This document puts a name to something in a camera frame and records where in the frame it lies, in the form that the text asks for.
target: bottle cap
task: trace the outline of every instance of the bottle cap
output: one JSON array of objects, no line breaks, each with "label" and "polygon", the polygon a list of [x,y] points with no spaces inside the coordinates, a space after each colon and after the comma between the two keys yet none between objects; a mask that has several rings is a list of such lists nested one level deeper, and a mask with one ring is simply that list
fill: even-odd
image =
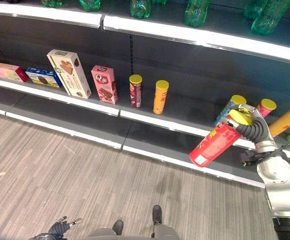
[{"label": "bottle cap", "polygon": [[131,82],[132,84],[140,84],[142,81],[143,78],[138,74],[134,74],[129,77],[129,82]]},{"label": "bottle cap", "polygon": [[275,110],[277,107],[276,103],[268,98],[262,99],[260,104],[268,110]]},{"label": "bottle cap", "polygon": [[253,123],[250,116],[247,116],[237,110],[232,109],[228,114],[234,121],[238,122],[239,124],[251,125]]},{"label": "bottle cap", "polygon": [[167,89],[169,88],[169,83],[165,80],[159,80],[156,82],[156,88]]},{"label": "bottle cap", "polygon": [[233,95],[230,99],[234,104],[246,104],[246,99],[241,95]]}]

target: white snack box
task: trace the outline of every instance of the white snack box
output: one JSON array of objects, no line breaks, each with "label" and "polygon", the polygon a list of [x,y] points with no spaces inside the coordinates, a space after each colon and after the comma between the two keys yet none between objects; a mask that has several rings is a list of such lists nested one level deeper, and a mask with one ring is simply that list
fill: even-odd
[{"label": "white snack box", "polygon": [[85,99],[91,95],[84,70],[75,52],[54,49],[47,57],[69,95]]}]

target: wooden floor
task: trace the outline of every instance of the wooden floor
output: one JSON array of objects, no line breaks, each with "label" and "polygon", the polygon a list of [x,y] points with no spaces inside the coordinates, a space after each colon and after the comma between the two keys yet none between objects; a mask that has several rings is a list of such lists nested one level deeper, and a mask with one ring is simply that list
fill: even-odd
[{"label": "wooden floor", "polygon": [[263,190],[0,115],[0,237],[28,239],[67,215],[83,240],[117,219],[150,236],[151,209],[183,240],[274,240]]}]

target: pink snack box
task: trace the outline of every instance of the pink snack box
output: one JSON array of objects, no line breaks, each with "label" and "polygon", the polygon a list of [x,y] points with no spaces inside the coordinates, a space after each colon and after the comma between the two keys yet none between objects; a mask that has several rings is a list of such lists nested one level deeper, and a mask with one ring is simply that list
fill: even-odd
[{"label": "pink snack box", "polygon": [[0,78],[25,82],[28,76],[19,66],[0,63]]},{"label": "pink snack box", "polygon": [[114,70],[104,66],[94,66],[91,70],[100,101],[116,104],[118,100]]}]

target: pink chip can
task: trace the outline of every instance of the pink chip can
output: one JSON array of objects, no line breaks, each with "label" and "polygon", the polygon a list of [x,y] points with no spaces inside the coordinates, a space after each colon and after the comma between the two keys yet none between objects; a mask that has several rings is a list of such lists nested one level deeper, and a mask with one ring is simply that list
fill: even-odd
[{"label": "pink chip can", "polygon": [[129,77],[130,101],[134,108],[140,107],[142,81],[142,77],[138,74],[134,74]]},{"label": "pink chip can", "polygon": [[257,109],[259,110],[260,114],[266,117],[271,111],[276,109],[276,103],[270,99],[264,98],[258,105]]}]

